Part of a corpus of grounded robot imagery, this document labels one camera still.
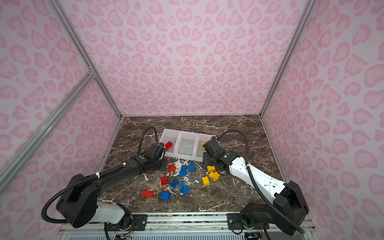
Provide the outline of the red lego brick hollow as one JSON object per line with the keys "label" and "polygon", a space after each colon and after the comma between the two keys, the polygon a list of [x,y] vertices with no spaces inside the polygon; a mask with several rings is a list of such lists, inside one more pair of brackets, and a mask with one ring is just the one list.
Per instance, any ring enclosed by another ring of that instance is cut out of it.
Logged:
{"label": "red lego brick hollow", "polygon": [[167,177],[161,177],[161,186],[168,185],[168,178]]}

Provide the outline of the long red lego brick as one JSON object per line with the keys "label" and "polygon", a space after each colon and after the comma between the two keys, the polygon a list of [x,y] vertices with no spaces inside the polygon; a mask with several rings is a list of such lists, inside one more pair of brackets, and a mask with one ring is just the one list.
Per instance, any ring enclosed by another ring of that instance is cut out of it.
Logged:
{"label": "long red lego brick", "polygon": [[168,142],[165,144],[165,149],[166,149],[166,151],[169,151],[173,145],[174,145],[174,144],[173,144],[172,142],[168,141]]}

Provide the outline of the blue lego brick diagonal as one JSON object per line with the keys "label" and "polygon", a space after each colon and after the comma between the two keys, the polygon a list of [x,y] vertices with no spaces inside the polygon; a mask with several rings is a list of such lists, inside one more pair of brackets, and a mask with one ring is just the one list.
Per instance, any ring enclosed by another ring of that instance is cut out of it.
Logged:
{"label": "blue lego brick diagonal", "polygon": [[171,182],[170,186],[175,189],[178,185],[179,185],[180,181],[177,180],[177,179],[173,179],[173,181]]}

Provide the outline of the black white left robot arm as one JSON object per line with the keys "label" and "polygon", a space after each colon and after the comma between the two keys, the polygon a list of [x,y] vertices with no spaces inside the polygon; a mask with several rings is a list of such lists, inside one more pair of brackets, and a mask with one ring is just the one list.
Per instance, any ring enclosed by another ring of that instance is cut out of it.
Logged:
{"label": "black white left robot arm", "polygon": [[65,189],[45,203],[42,219],[52,224],[69,223],[75,229],[104,223],[127,230],[133,224],[131,211],[122,204],[106,204],[98,198],[128,179],[164,169],[167,164],[165,153],[163,143],[153,143],[144,153],[136,154],[112,169],[89,176],[73,176]]}

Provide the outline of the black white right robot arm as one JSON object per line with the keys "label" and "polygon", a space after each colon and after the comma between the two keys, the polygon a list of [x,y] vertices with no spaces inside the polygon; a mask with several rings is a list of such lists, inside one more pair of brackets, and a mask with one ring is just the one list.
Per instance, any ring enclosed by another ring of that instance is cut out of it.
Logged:
{"label": "black white right robot arm", "polygon": [[285,183],[252,165],[246,165],[245,159],[232,151],[224,153],[216,163],[208,153],[203,153],[203,163],[206,167],[228,170],[229,174],[255,188],[264,201],[262,204],[249,202],[239,214],[228,214],[229,229],[267,230],[272,224],[289,236],[296,232],[305,233],[303,228],[297,230],[293,226],[300,226],[309,213],[308,204],[297,183]]}

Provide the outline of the yellow lego brick pair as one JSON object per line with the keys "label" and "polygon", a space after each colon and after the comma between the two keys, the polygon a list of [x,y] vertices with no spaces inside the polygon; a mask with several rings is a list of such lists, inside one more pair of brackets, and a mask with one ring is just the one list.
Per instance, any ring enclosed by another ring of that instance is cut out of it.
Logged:
{"label": "yellow lego brick pair", "polygon": [[213,181],[217,181],[219,179],[221,175],[218,173],[218,172],[210,172],[209,173],[209,177],[213,180]]}

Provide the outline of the small red lego brick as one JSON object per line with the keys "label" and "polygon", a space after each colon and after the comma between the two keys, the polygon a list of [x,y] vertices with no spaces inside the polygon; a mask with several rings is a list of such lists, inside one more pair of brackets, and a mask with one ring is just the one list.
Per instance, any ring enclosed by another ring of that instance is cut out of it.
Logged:
{"label": "small red lego brick", "polygon": [[175,172],[176,171],[176,166],[169,166],[168,167],[169,172]]}

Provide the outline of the red lego brick front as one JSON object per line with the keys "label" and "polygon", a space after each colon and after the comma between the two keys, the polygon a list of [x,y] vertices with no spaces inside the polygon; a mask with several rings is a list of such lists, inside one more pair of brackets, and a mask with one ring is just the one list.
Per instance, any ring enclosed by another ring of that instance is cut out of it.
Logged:
{"label": "red lego brick front", "polygon": [[154,191],[143,190],[141,196],[143,198],[151,198],[152,199],[155,196],[155,192]]}

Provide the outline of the white right bin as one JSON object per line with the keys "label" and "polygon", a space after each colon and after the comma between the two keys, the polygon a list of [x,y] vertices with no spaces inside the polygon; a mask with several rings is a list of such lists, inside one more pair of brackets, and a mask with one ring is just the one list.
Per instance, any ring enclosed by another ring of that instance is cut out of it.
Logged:
{"label": "white right bin", "polygon": [[203,162],[203,144],[209,141],[213,135],[208,134],[200,134],[198,133],[197,138],[195,140],[192,160],[197,162]]}

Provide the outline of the blue lego brick front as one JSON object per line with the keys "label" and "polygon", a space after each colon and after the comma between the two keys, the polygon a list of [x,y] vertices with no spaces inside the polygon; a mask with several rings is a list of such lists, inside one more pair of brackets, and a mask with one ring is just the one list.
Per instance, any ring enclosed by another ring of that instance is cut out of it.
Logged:
{"label": "blue lego brick front", "polygon": [[171,194],[168,192],[162,192],[161,193],[161,199],[168,201],[171,198]]}

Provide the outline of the white middle bin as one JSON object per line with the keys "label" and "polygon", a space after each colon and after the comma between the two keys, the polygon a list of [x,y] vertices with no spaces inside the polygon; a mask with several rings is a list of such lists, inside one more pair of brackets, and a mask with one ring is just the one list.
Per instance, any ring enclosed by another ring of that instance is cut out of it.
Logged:
{"label": "white middle bin", "polygon": [[176,158],[195,161],[198,140],[198,133],[180,131],[174,149]]}

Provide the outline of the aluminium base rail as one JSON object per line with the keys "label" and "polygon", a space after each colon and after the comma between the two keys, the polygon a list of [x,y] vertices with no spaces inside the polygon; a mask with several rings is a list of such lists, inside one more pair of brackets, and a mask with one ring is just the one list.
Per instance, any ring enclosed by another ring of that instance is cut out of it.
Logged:
{"label": "aluminium base rail", "polygon": [[304,234],[286,235],[276,225],[252,230],[242,228],[238,212],[137,213],[133,230],[104,230],[104,224],[87,224],[75,229],[61,226],[58,240],[318,240],[310,217],[301,227]]}

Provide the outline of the diagonal aluminium frame bar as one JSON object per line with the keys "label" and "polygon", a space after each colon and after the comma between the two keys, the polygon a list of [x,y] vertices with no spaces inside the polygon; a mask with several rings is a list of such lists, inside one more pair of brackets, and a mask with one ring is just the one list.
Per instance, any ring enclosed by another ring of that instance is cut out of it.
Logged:
{"label": "diagonal aluminium frame bar", "polygon": [[89,83],[94,80],[94,73],[94,71],[89,71],[84,76],[81,82],[63,99],[52,114],[34,132],[32,137],[13,156],[11,162],[1,171],[1,193],[18,175],[37,148],[41,146],[51,131],[88,87]]}

